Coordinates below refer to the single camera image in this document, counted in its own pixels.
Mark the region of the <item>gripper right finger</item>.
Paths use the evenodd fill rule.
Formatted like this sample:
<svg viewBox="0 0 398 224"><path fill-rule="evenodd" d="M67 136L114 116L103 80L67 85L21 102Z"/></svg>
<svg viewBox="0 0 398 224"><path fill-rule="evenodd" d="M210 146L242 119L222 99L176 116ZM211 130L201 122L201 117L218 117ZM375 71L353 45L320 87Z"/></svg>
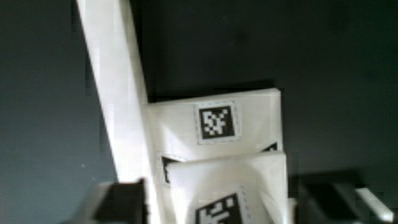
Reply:
<svg viewBox="0 0 398 224"><path fill-rule="evenodd" d="M394 224L394 212L353 173L298 177L298 224Z"/></svg>

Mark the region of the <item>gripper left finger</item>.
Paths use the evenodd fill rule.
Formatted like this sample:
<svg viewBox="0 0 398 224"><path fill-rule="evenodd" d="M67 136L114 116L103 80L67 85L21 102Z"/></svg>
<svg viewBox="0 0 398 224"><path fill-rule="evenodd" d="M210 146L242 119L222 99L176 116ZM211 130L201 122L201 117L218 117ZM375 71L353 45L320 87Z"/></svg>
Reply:
<svg viewBox="0 0 398 224"><path fill-rule="evenodd" d="M147 224L144 180L94 187L76 211L76 224Z"/></svg>

